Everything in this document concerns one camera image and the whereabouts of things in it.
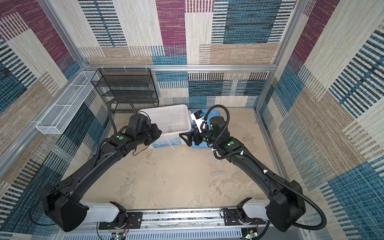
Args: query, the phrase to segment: wire mesh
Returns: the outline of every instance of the wire mesh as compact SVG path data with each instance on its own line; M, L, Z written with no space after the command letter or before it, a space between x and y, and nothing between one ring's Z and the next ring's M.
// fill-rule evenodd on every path
M128 99L136 110L159 106L151 70L145 68L99 68L91 80L108 104L114 97ZM132 113L124 100L111 105L113 113Z
M55 104L42 117L36 128L43 134L63 134L93 88L94 72L84 71L67 87Z

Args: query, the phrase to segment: purple fabric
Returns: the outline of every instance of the purple fabric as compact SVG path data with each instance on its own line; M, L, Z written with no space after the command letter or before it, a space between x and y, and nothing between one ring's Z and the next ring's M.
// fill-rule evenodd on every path
M301 66L305 63L338 3L339 0L316 1L308 22L292 53L292 55L297 57L296 63L301 62ZM296 74L299 73L301 66L294 68Z
M164 46L186 45L185 0L156 0Z

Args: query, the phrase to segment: dirty floor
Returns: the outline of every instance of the dirty floor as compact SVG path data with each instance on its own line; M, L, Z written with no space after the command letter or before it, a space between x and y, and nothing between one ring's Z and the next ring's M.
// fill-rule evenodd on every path
M217 111L225 118L224 111ZM231 135L276 172L253 110L230 108L229 112ZM117 129L128 123L129 116L116 115ZM225 159L215 159L211 149L181 145L146 149L137 156L128 154L92 185L83 200L116 201L127 209L154 209L232 206L246 197L266 199L242 170Z

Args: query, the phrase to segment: black cable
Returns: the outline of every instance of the black cable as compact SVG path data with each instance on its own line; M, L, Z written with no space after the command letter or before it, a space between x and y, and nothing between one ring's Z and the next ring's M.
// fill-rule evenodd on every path
M293 192L294 194L296 194L297 196L301 197L302 199L304 199L304 201L306 201L307 203L309 203L320 215L320 218L321 218L321 222L318 224L318 225L315 225L315 226L309 226L309 225L303 225L303 224L299 224L299 223L293 223L292 225L295 226L295 227L299 227L299 228L302 228L302 229L307 229L307 230L320 230L322 228L325 227L325 225L327 224L327 217L325 216L324 212L321 210L321 208L319 206L317 206L314 202L312 202L311 199L307 198L306 196L304 196L303 194L299 193L298 191L294 190L293 188L291 188L288 184L280 181L279 179L277 179L274 175L274 173L269 173L269 172L266 172L265 175L267 175L270 179L274 180L275 182L277 182L278 184L280 184L281 186L283 186L284 188L286 188L287 190L289 190L290 192Z
M147 149L147 148L149 147L149 145L148 145L146 148L144 148L143 150L140 150L140 152L138 152L138 153L136 153L136 154L134 154L134 153L136 152L136 148L135 148L135 151L133 151L132 155L133 155L133 156L136 156L137 154L139 154L139 153L141 153L142 151L144 151L145 149Z
M213 144L213 146L212 146L214 149L216 149L216 147L217 147L217 141L219 140L219 138L221 138L221 135L224 133L224 131L225 131L225 130L227 129L227 127L228 127L228 124L229 124L229 112L228 112L228 109L227 109L225 106L223 106L223 105L220 105L220 104L213 105L210 109L208 109L207 114L204 116L204 120L205 120L205 121L208 119L208 115L209 115L209 113L210 113L214 108L222 108L222 109L224 109L224 111L225 111L225 113L226 113L226 115L227 115L227 122L226 122L226 124L225 124L223 130L222 130L222 131L220 132L220 134L217 136L217 138L216 138L216 140L215 140L215 142L214 142L214 144Z
M145 114L147 114L148 119L149 119L149 120L151 119L151 118L149 117L148 113L146 113L146 112L144 112L144 111L141 111L141 110L137 112L137 114L139 114L139 113L145 113Z
M51 223L51 224L40 224L40 223L35 222L35 221L32 219L32 215L31 215L32 210L33 210L33 209L39 204L39 202L41 202L44 198L48 197L49 195L53 194L54 192L60 190L60 189L63 188L63 187L68 186L68 185L71 184L72 182L78 180L79 178L81 178L82 176L84 176L87 172L89 172L89 170L91 170L91 169L88 169L88 170L87 170L85 173L83 173L81 176L79 176L79 177L77 177L77 178L71 180L69 183L64 184L63 186L61 186L61 187L59 187L59 188L57 188L57 189L55 189L55 190L52 190L52 191L49 192L45 197L40 198L40 199L39 199L39 200L38 200L38 201L37 201L37 202L30 208L30 210L29 210L29 212L28 212L28 214L29 214L29 219L30 219L34 224L39 225L39 226L52 226L52 225L56 225L56 223Z
M262 233L260 235L258 235L257 238L255 238L253 240L259 240L260 238L262 238L264 236L264 234L266 233L266 231L268 230L270 223L271 223L270 221L266 220L265 221L265 228L263 229Z
M221 137L221 134L225 131L226 127L228 127L228 124L229 124L229 112L228 112L228 109L226 107L224 107L223 105L214 105L212 106L207 114L206 114L206 118L208 117L208 114L210 113L210 111L215 108L215 107L221 107L225 110L225 112L227 113L227 123L225 125L225 127L223 128L223 130L221 131L221 133L219 134L219 136L216 138L215 140L215 143L213 145L213 148L216 149L217 147L217 141L218 139ZM221 156L219 157L217 155L217 151L214 151L214 156L216 159L224 159L224 158L227 158L233 154L243 154L245 156L248 156L250 159L252 159L254 161L254 163L261 169L261 170L265 170L266 169L266 166L264 166L264 164L262 164L257 158L255 158L252 154L248 154L246 152L242 152L242 151L235 151L235 152L231 152L231 153L228 153L224 156ZM319 229L322 229L326 226L327 224L327 218L324 214L324 212L321 210L321 208L319 206L317 206L311 199L309 199L308 197L304 196L303 194L299 193L298 191L294 190L292 187L290 187L288 184L280 181L279 179L277 179L275 177L275 174L274 173L270 173L269 171L266 171L265 173L266 176L268 176L270 179L274 180L276 183L278 183L279 185L281 185L282 187L284 187L285 189L287 189L288 191L296 194L297 196L301 197L302 199L304 199L304 201L306 201L307 203L309 203L320 215L320 218L321 218L321 222L318 224L318 225L315 225L315 226L308 226L308 225L303 225L303 224L299 224L299 223L293 223L292 225L293 226L296 226L296 227L299 227L299 228L302 228L302 229L307 229L307 230L319 230Z
M225 216L221 216L221 211L224 210L224 209L228 209L227 207L223 207L222 209L220 209L220 211L218 212L220 214L220 217L222 218L225 218Z
M241 151L235 151L235 152L231 152L229 154L226 154L225 156L222 156L222 157L219 157L215 154L215 151L214 151L214 154L215 154L215 157L217 159L224 159L226 157L229 157L233 154L240 154ZM266 169L266 167L264 166L264 164L262 164L257 158L255 158L253 155L251 154L248 154L246 152L243 152L243 155L245 156L248 156L250 159L252 159L254 161L254 163L261 169L261 170L264 170ZM269 171L267 171L265 173L265 175L267 177L269 177L270 179L274 180L276 183L278 183L279 185L281 185L282 187L284 187L285 189L287 189L288 191L296 194L297 196L301 197L302 199L304 199L304 201L306 201L307 203L309 203L320 215L320 218L321 218L321 222L318 224L318 225L314 225L314 226L309 226L309 225L303 225L303 224L299 224L299 223L293 223L292 225L293 226L296 226L296 227L299 227L299 228L303 228L303 229L307 229L307 230L320 230L322 228L325 227L325 225L327 224L327 218L324 214L324 212L321 210L321 208L319 206L317 206L311 199L309 199L308 197L304 196L303 194L299 193L298 191L294 190L292 187L290 187L288 184L280 181L279 179L277 179L275 177L275 174L274 173L270 173Z
M123 100L127 101L127 102L131 105L131 107L132 107L132 109L133 109L133 112L136 114L136 109L135 109L135 107L134 107L133 104L132 104L128 99L126 99L126 98L116 97L116 98L112 99L111 101L109 101L109 103L108 103L108 117L109 117L109 120L111 121L111 124L112 124L112 127L113 127L113 132L114 132L114 133L117 133L117 129L116 129L116 125L115 125L115 123L114 123L114 121L113 121L113 119L112 119L111 105L112 105L112 103L113 103L115 100L117 100L117 99L123 99Z
M94 155L93 162L92 162L90 168L93 168L96 165L96 163L98 162L98 160L100 159L101 147L102 147L103 143L105 141L107 141L108 139L109 139L109 137L106 138L106 139L101 140L101 142L99 143L99 147L96 150L96 153Z
M97 222L97 223L96 223L96 232L97 232L97 236L99 236L99 239L100 239L100 240L104 240L104 239L102 239L101 236L99 235L98 224L99 224L99 223Z

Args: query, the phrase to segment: aluminum rail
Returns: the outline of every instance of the aluminum rail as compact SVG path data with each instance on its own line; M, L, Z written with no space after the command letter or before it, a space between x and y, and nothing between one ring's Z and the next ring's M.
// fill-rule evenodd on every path
M275 64L249 65L92 65L85 66L86 71L103 68L148 68L151 71L274 71Z
M276 56L276 69L281 67L280 66L280 60L282 58L282 56L285 54L286 50L287 50L287 47L293 37L293 32L295 31L296 29L296 26L299 22L299 19L302 17L302 13L304 12L304 9L305 7L307 6L308 4L308 1L309 0L299 0L299 2L297 3L297 7L294 11L293 16L291 18L291 22L289 24L289 27L288 29L286 30L286 33L285 33L285 36L284 36L284 40L281 44L281 48L280 48L280 51L278 52L277 56ZM267 77L267 81L265 82L264 86L263 86L263 89L262 89L262 92L260 93L260 97L259 97L259 101L257 103L257 106L256 106L256 112L259 112L262 105L263 105L263 102L265 100L265 97L269 91L269 88L273 82L273 79L275 78L275 70L273 70L273 72L269 72L269 76Z

